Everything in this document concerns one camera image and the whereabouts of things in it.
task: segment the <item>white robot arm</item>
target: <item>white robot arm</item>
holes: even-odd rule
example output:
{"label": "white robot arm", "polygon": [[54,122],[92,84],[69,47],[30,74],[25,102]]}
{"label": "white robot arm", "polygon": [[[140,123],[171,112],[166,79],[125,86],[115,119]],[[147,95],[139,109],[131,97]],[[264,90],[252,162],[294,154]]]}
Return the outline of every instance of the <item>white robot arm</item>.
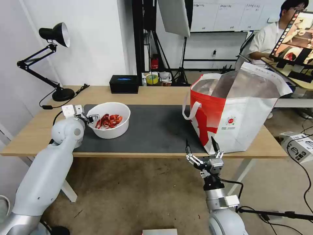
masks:
{"label": "white robot arm", "polygon": [[66,119],[52,127],[53,144],[40,151],[24,176],[12,213],[0,224],[0,235],[29,235],[46,208],[54,202],[73,162],[72,152],[81,144],[85,126],[99,118],[84,117],[81,105],[62,107]]}
{"label": "white robot arm", "polygon": [[237,195],[227,196],[224,184],[219,180],[224,162],[224,152],[212,138],[214,155],[197,158],[192,155],[186,140],[186,159],[198,170],[204,179],[203,190],[206,194],[206,205],[210,212],[209,229],[212,235],[248,235],[241,217],[230,210],[239,205]]}
{"label": "white robot arm", "polygon": [[[37,154],[22,180],[13,210],[0,224],[0,235],[29,235],[37,227],[42,214],[61,190],[73,162],[72,152],[81,144],[87,123],[100,118],[99,115],[85,117],[81,105],[63,106],[62,110],[66,119],[53,126],[54,142]],[[237,196],[226,196],[224,184],[216,178],[224,164],[223,151],[216,149],[215,155],[197,158],[188,151],[187,145],[186,142],[186,159],[201,171],[204,179],[211,234],[247,235],[241,217],[229,209],[239,204]]]}

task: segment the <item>lamp shade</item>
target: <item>lamp shade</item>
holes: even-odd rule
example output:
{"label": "lamp shade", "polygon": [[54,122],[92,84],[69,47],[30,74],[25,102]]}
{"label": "lamp shade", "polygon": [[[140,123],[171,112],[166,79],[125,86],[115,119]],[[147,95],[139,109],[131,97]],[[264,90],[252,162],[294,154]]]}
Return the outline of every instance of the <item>lamp shade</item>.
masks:
{"label": "lamp shade", "polygon": [[45,40],[56,40],[59,44],[69,47],[70,40],[65,23],[58,23],[51,28],[40,28],[39,35]]}

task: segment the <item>bag handle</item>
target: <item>bag handle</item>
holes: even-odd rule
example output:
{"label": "bag handle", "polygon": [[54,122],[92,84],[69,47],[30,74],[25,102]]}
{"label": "bag handle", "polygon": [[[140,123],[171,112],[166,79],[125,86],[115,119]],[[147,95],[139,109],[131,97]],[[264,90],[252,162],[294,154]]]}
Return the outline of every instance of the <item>bag handle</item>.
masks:
{"label": "bag handle", "polygon": [[188,95],[189,95],[190,92],[187,93],[187,95],[185,96],[185,99],[184,99],[184,103],[183,103],[183,117],[186,119],[186,120],[191,120],[195,117],[196,115],[196,112],[198,110],[198,108],[200,107],[201,108],[201,103],[199,103],[198,101],[196,101],[194,104],[193,104],[193,107],[190,111],[190,115],[189,117],[186,116],[185,114],[185,109],[186,109],[186,103],[187,103],[187,98],[188,98]]}

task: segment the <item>white bowl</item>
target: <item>white bowl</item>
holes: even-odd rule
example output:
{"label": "white bowl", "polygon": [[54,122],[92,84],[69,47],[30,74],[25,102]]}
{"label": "white bowl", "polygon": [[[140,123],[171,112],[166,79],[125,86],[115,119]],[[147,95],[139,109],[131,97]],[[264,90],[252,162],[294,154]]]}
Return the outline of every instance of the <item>white bowl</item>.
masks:
{"label": "white bowl", "polygon": [[89,127],[94,131],[94,133],[102,139],[113,139],[119,137],[124,134],[128,129],[130,109],[127,107],[127,105],[123,103],[107,102],[98,104],[97,106],[89,110],[87,116],[92,114],[99,114],[100,118],[102,118],[105,114],[118,114],[123,117],[122,121],[117,124],[116,127],[105,130],[95,128],[97,123],[96,121],[89,124]]}

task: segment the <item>black lamp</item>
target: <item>black lamp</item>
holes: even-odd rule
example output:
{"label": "black lamp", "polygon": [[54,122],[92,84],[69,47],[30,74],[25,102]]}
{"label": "black lamp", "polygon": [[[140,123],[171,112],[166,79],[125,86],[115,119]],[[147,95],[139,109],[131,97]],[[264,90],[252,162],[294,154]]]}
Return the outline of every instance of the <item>black lamp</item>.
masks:
{"label": "black lamp", "polygon": [[[44,81],[45,83],[48,83],[49,85],[53,86],[55,88],[55,92],[52,94],[52,99],[55,101],[66,101],[70,100],[75,96],[75,92],[72,89],[69,88],[62,88],[60,87],[60,84],[52,81],[48,78],[45,78],[41,76],[40,74],[36,73],[35,71],[30,69],[30,66],[37,63],[38,61],[46,58],[47,56],[53,54],[56,52],[57,45],[53,42],[54,40],[57,41],[59,44],[65,47],[69,47],[70,40],[69,35],[67,31],[67,27],[65,23],[58,23],[56,26],[54,26],[52,29],[50,28],[41,28],[39,29],[39,35],[47,40],[49,43],[48,46],[46,46],[44,49],[36,52],[35,54],[31,55],[30,57],[27,57],[24,60],[21,60],[17,62],[17,66],[26,72],[29,72],[30,74],[34,75],[35,77],[39,78],[40,80]],[[39,53],[50,49],[51,51],[39,58],[33,58]]]}

